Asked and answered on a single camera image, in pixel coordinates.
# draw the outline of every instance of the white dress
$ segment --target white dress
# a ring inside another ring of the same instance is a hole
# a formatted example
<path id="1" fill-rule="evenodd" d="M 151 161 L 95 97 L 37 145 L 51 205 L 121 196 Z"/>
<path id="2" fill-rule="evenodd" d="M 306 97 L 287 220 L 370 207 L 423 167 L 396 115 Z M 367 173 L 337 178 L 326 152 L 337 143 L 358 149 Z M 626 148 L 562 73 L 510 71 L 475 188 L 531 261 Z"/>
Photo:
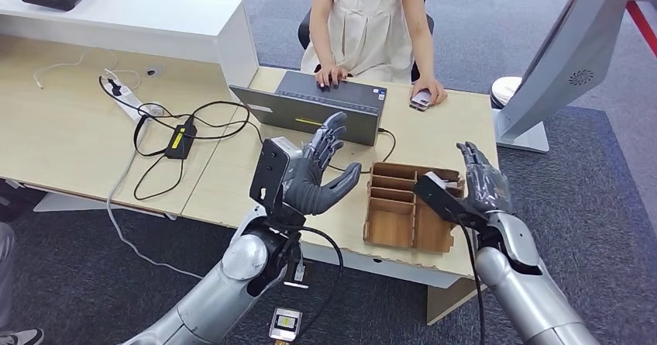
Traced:
<path id="1" fill-rule="evenodd" d="M 411 82 L 411 37 L 401 0 L 333 0 L 328 37 L 335 62 L 353 76 Z M 301 71 L 314 73 L 319 59 L 312 43 Z"/>

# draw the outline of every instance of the white cable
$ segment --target white cable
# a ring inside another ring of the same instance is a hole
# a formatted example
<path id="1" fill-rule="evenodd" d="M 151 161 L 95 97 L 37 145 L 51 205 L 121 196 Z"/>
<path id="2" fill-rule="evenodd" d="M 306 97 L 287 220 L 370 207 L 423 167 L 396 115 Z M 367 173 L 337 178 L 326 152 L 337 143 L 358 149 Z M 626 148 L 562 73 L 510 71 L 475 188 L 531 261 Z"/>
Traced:
<path id="1" fill-rule="evenodd" d="M 131 88 L 130 88 L 132 91 L 136 91 L 137 89 L 139 89 L 139 87 L 142 86 L 142 77 L 139 75 L 139 72 L 137 72 L 137 71 L 134 71 L 134 70 L 111 70 L 111 71 L 110 71 L 110 70 L 108 70 L 108 69 L 106 69 L 106 68 L 103 69 L 103 70 L 105 70 L 106 73 L 108 73 L 108 74 L 110 74 L 111 76 L 113 76 L 113 78 L 114 78 L 115 80 L 117 80 L 117 81 L 119 80 L 119 77 L 116 76 L 115 72 L 129 72 L 129 73 L 132 73 L 132 74 L 134 74 L 135 76 L 137 76 L 137 85 L 134 86 L 134 87 L 131 87 Z"/>
<path id="2" fill-rule="evenodd" d="M 148 120 L 144 122 L 142 132 L 146 132 L 147 127 L 148 127 Z M 142 136 L 143 136 L 143 134 L 141 134 L 137 137 L 137 143 L 138 144 L 141 141 Z M 189 271 L 184 271 L 184 270 L 178 269 L 177 267 L 173 267 L 169 264 L 165 264 L 165 263 L 162 263 L 162 262 L 156 262 L 154 260 L 151 260 L 150 258 L 144 256 L 141 252 L 139 252 L 137 247 L 135 247 L 134 244 L 132 244 L 129 240 L 127 240 L 123 236 L 123 233 L 121 232 L 121 228 L 119 227 L 119 224 L 116 223 L 116 219 L 114 218 L 114 212 L 112 211 L 112 197 L 114 197 L 116 192 L 119 190 L 119 187 L 123 183 L 123 180 L 126 179 L 126 176 L 128 175 L 128 172 L 130 171 L 130 167 L 132 166 L 132 163 L 135 161 L 136 156 L 137 156 L 137 150 L 135 148 L 133 148 L 132 149 L 132 155 L 130 155 L 130 160 L 128 160 L 128 164 L 126 165 L 126 169 L 123 170 L 123 173 L 121 173 L 121 177 L 119 177 L 119 180 L 116 182 L 116 184 L 114 185 L 112 190 L 109 192 L 109 196 L 107 197 L 107 202 L 105 203 L 107 205 L 107 213 L 109 215 L 109 219 L 112 221 L 112 224 L 114 225 L 114 228 L 116 229 L 116 232 L 119 235 L 119 239 L 123 243 L 128 244 L 130 246 L 130 248 L 132 248 L 132 250 L 135 251 L 135 254 L 137 254 L 137 256 L 141 257 L 142 259 L 150 262 L 151 264 L 153 264 L 155 266 L 168 267 L 173 271 L 177 271 L 178 273 L 189 275 L 190 277 L 194 277 L 194 278 L 197 278 L 197 279 L 203 279 L 203 277 L 200 276 L 200 275 L 196 275 L 194 273 L 190 273 Z"/>
<path id="3" fill-rule="evenodd" d="M 111 50 L 104 49 L 104 48 L 92 48 L 92 49 L 87 50 L 86 52 L 84 52 L 80 56 L 80 60 L 78 62 L 74 63 L 74 64 L 53 64 L 53 65 L 50 65 L 50 66 L 42 67 L 39 70 L 34 71 L 34 74 L 32 75 L 32 77 L 34 78 L 34 81 L 36 82 L 36 86 L 43 89 L 43 85 L 39 81 L 39 74 L 41 74 L 45 71 L 52 70 L 55 67 L 60 67 L 60 66 L 80 66 L 82 64 L 82 61 L 84 60 L 84 56 L 86 56 L 92 50 L 96 50 L 96 49 L 104 50 L 105 52 L 110 53 L 112 55 L 112 57 L 114 57 L 114 65 L 112 67 L 110 67 L 110 70 L 114 70 L 116 68 L 116 66 L 119 65 L 119 59 L 116 57 L 116 54 L 114 54 L 114 52 L 112 52 Z"/>

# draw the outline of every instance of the wooden divider box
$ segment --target wooden divider box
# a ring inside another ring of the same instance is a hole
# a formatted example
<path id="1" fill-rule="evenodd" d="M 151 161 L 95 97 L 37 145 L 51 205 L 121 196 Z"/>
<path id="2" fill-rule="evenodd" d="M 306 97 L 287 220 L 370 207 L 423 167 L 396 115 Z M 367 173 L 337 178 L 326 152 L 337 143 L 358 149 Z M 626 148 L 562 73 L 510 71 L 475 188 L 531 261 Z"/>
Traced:
<path id="1" fill-rule="evenodd" d="M 451 235 L 454 225 L 441 219 L 413 192 L 418 178 L 429 171 L 452 182 L 449 191 L 463 197 L 463 180 L 458 171 L 392 163 L 372 166 L 363 227 L 363 239 L 367 243 L 449 252 L 454 244 Z"/>

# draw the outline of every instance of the woman's arm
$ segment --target woman's arm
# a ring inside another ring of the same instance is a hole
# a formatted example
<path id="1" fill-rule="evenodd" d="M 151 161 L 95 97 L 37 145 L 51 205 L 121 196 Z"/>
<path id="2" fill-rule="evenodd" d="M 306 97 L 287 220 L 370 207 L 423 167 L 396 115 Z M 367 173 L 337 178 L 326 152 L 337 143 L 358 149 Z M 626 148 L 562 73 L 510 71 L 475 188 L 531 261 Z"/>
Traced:
<path id="1" fill-rule="evenodd" d="M 401 0 L 401 3 L 413 43 L 413 56 L 420 71 L 420 78 L 415 82 L 412 96 L 422 89 L 428 89 L 432 94 L 432 104 L 440 103 L 447 97 L 447 92 L 434 75 L 433 39 L 427 23 L 425 1 Z"/>
<path id="2" fill-rule="evenodd" d="M 347 71 L 336 67 L 335 57 L 331 51 L 329 39 L 329 14 L 333 8 L 333 0 L 312 0 L 310 9 L 310 39 L 315 47 L 321 70 L 315 75 L 320 87 L 337 85 L 340 79 L 347 77 Z"/>
<path id="3" fill-rule="evenodd" d="M 332 7 L 333 0 L 312 0 L 310 9 L 310 39 L 322 65 L 335 64 L 329 41 L 329 14 Z"/>

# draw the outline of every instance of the gray carpet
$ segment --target gray carpet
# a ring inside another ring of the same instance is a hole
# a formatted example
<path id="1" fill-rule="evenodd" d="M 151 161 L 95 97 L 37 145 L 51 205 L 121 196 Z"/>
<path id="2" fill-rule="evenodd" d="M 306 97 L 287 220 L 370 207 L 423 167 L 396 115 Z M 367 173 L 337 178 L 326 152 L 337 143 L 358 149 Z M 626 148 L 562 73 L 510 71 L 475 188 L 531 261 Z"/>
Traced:
<path id="1" fill-rule="evenodd" d="M 602 344 L 654 343 L 657 240 L 607 117 L 567 108 L 546 125 L 548 154 L 500 150 L 518 214 L 533 230 L 552 276 Z M 573 130 L 582 136 L 573 139 Z M 117 213 L 127 237 L 148 255 L 200 274 L 218 261 L 232 234 L 191 220 Z M 194 285 L 193 278 L 132 254 L 102 211 L 28 213 L 12 226 L 19 243 L 11 324 L 43 327 L 46 344 L 126 340 Z M 312 312 L 335 272 L 317 263 L 309 292 L 279 287 L 267 293 L 226 343 L 272 343 L 267 330 L 273 308 Z M 422 285 L 348 269 L 339 291 L 303 343 L 477 343 L 472 300 L 427 327 Z M 518 343 L 489 293 L 485 307 L 487 343 Z"/>

